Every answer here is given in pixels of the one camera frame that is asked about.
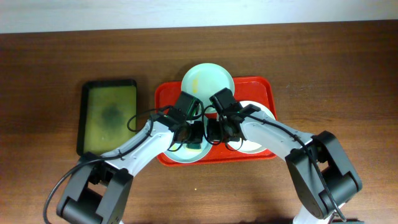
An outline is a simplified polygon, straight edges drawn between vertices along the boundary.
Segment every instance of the red tray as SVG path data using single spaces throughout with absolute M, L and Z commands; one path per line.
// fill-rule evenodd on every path
M 251 100 L 268 107 L 275 118 L 275 104 L 272 97 L 271 86 L 263 77 L 238 77 L 233 78 L 235 84 L 234 97 L 238 101 Z M 181 93 L 181 82 L 168 82 L 161 84 L 155 92 L 155 107 L 160 108 L 167 105 L 174 105 Z M 215 114 L 207 114 L 208 118 L 216 118 Z M 183 164 L 169 159 L 164 153 L 157 156 L 157 159 L 166 166 L 189 166 L 197 164 L 214 164 L 219 162 L 252 161 L 258 159 L 272 159 L 275 154 L 265 150 L 256 154 L 245 154 L 239 151 L 230 151 L 224 144 L 213 146 L 210 152 L 199 161 Z

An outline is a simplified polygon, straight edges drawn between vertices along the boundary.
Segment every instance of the white wall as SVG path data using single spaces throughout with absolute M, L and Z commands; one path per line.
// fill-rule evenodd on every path
M 398 19 L 398 0 L 0 0 L 0 33 Z

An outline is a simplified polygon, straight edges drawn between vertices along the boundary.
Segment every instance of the wooden table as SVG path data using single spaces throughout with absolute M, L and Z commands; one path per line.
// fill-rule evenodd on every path
M 203 62 L 266 77 L 281 122 L 335 133 L 364 185 L 344 214 L 397 222 L 398 21 L 0 35 L 0 222 L 42 223 L 50 189 L 78 159 L 82 83 L 134 78 L 144 111 L 157 86 Z M 65 223 L 55 214 L 61 190 L 54 223 Z M 266 222 L 300 206 L 280 159 L 186 167 L 154 159 L 134 179 L 124 221 Z

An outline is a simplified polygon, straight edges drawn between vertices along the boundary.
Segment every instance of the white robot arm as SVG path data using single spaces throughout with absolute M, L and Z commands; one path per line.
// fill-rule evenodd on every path
M 222 142 L 250 140 L 268 148 L 287 163 L 303 203 L 294 224 L 328 223 L 337 205 L 342 206 L 361 190 L 360 178 L 331 133 L 323 132 L 318 136 L 303 133 L 274 121 L 253 105 L 242 108 L 228 89 L 219 91 L 210 100 L 221 119 L 209 120 L 208 139 Z M 193 114 L 199 104 L 198 99 L 182 92 L 167 114 L 156 114 L 133 138 L 101 155 L 112 160 L 103 159 L 76 171 L 58 203 L 57 215 L 74 224 L 122 223 L 133 177 L 173 143 L 201 142 L 204 128 L 193 128 L 186 122 L 194 120 Z M 80 162 L 95 158 L 85 155 Z M 322 174 L 317 173 L 311 162 L 313 158 L 317 162 L 328 161 L 329 168 Z M 88 182 L 107 186 L 105 194 L 100 196 L 90 190 Z

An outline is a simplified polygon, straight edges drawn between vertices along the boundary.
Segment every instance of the wood grain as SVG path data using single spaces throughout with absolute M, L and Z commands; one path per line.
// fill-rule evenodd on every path
M 157 86 L 202 62 L 266 77 L 281 122 L 337 135 L 364 184 L 347 217 L 398 220 L 398 21 L 372 21 L 0 35 L 0 222 L 42 223 L 48 192 L 78 159 L 82 83 L 134 78 L 144 111 Z M 59 197 L 49 218 L 65 223 Z M 174 168 L 154 159 L 134 179 L 124 221 L 266 222 L 299 208 L 279 159 Z

